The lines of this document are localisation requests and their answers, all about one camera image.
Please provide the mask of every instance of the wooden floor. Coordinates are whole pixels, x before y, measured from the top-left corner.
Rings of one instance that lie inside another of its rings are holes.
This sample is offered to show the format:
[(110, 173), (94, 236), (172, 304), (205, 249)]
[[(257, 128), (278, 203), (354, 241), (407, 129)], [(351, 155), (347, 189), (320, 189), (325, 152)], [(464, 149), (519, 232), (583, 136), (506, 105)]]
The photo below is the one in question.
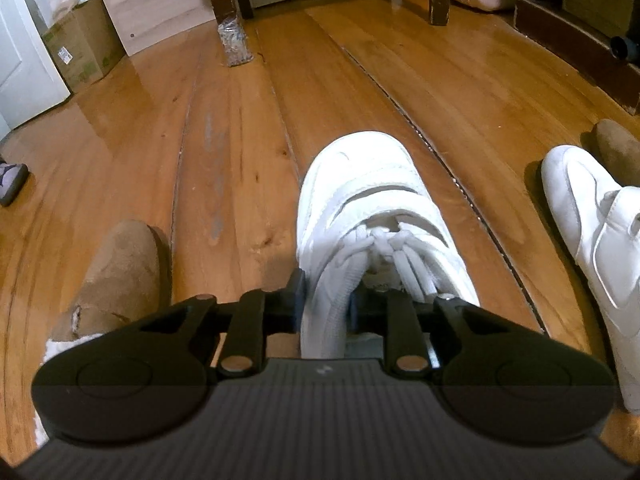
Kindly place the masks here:
[[(503, 17), (427, 0), (295, 0), (246, 29), (255, 60), (227, 68), (214, 23), (174, 36), (0, 145), (33, 175), (0, 209), (0, 455), (33, 450), (30, 382), (57, 314), (118, 220), (162, 229), (174, 300), (235, 301), (295, 265), (301, 179), (335, 138), (398, 138), (441, 208), (482, 306), (606, 358), (593, 299), (550, 222), (538, 176), (553, 146), (609, 117), (599, 89)], [(283, 336), (270, 353), (292, 355)], [(604, 441), (640, 462), (640, 423)]]

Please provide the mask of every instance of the white sneaker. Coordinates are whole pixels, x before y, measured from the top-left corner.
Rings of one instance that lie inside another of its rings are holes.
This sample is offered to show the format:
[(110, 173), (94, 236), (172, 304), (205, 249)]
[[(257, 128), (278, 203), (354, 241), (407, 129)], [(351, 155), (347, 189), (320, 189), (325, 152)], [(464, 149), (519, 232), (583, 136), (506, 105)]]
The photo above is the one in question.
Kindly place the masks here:
[(589, 153), (557, 146), (542, 182), (564, 243), (598, 301), (630, 412), (640, 412), (640, 188), (621, 187)]
[(341, 137), (313, 161), (298, 205), (298, 262), (308, 280), (303, 358), (344, 356), (348, 301), (361, 280), (415, 301), (447, 292), (479, 304), (411, 157), (380, 132)]

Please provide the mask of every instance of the shoelace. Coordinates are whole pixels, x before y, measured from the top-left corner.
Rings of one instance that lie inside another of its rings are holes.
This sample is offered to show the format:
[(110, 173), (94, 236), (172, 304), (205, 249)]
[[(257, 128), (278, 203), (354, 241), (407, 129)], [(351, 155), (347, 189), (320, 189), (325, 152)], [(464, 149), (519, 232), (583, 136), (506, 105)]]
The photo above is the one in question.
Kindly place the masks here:
[(355, 241), (353, 235), (343, 239), (344, 245), (335, 255), (336, 265), (340, 267), (354, 254), (367, 251), (369, 267), (377, 268), (382, 261), (393, 263), (405, 291), (418, 302), (424, 302), (427, 295), (437, 294), (438, 288), (442, 288), (442, 279), (434, 270), (444, 270), (446, 266), (450, 267), (448, 272), (455, 272), (453, 263), (460, 260), (455, 251), (433, 235), (420, 239), (406, 229), (393, 232), (382, 227), (367, 228), (363, 224), (352, 234)]

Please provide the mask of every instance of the tan suede slipper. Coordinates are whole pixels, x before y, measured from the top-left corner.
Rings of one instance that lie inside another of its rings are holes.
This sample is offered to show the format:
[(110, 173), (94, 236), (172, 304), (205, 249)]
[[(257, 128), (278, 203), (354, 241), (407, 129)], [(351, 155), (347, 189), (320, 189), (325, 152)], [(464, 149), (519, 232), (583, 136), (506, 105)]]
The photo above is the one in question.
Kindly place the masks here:
[(603, 119), (592, 130), (604, 167), (620, 186), (640, 187), (640, 140), (616, 121)]
[(105, 237), (76, 298), (51, 331), (52, 341), (104, 334), (170, 302), (168, 248), (143, 222), (125, 220)]

